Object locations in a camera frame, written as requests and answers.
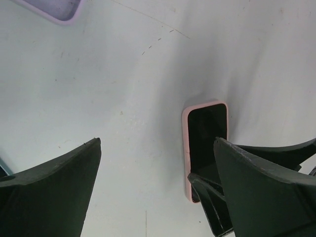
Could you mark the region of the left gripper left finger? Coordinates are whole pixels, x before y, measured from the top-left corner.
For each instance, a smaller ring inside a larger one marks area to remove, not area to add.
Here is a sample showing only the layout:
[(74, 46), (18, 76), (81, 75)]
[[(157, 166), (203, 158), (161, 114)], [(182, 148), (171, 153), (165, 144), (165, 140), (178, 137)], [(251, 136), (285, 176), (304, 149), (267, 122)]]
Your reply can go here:
[(2, 237), (79, 237), (101, 160), (101, 140), (0, 177)]

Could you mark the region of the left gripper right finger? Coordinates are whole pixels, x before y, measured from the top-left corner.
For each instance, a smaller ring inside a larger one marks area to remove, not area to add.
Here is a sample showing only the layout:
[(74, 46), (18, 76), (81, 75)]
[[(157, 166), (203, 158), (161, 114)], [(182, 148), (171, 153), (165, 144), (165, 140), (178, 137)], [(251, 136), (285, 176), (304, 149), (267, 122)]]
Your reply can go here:
[(313, 237), (316, 178), (253, 155), (223, 138), (214, 155), (237, 237)]

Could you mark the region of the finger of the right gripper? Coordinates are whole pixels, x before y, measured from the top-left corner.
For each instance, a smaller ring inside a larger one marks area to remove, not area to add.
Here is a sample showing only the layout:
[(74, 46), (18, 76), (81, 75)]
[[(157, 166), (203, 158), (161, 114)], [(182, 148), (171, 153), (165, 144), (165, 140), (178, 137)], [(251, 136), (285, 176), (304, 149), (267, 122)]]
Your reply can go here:
[(300, 170), (301, 163), (316, 154), (316, 139), (286, 147), (254, 147), (238, 145), (241, 149), (291, 170)]
[(212, 233), (224, 237), (234, 231), (221, 184), (190, 173), (188, 180), (201, 203)]

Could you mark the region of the black smartphone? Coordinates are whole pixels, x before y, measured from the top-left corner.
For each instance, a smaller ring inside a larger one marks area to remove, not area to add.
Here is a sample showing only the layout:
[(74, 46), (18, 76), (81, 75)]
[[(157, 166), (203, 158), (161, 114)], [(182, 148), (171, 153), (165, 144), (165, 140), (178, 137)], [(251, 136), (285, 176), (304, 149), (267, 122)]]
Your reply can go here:
[(191, 173), (220, 183), (214, 157), (214, 141), (227, 139), (227, 107), (216, 104), (192, 110), (188, 115)]

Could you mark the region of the pink phone case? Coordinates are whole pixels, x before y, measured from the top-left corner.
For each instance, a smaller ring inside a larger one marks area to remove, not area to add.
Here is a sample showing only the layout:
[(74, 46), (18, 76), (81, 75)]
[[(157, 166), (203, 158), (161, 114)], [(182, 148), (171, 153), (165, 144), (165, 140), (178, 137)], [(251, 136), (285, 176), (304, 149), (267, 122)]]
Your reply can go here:
[(189, 132), (188, 132), (188, 115), (194, 109), (199, 109), (207, 106), (216, 104), (224, 104), (227, 107), (227, 139), (228, 139), (228, 106), (225, 102), (219, 100), (212, 100), (201, 104), (192, 104), (184, 108), (181, 115), (182, 121), (182, 134), (183, 134), (183, 150), (184, 150), (184, 163), (185, 163), (185, 187), (186, 197), (193, 203), (198, 203), (199, 199), (196, 196), (189, 180), (188, 175), (191, 173), (191, 162), (190, 162), (190, 148), (189, 148)]

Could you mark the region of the translucent purple phone case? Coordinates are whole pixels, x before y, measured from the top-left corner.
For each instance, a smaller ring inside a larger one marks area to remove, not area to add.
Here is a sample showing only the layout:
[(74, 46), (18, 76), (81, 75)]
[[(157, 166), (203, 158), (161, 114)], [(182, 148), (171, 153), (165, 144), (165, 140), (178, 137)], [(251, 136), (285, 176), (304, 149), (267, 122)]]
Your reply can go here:
[(79, 16), (83, 0), (13, 0), (14, 3), (58, 25), (69, 25)]

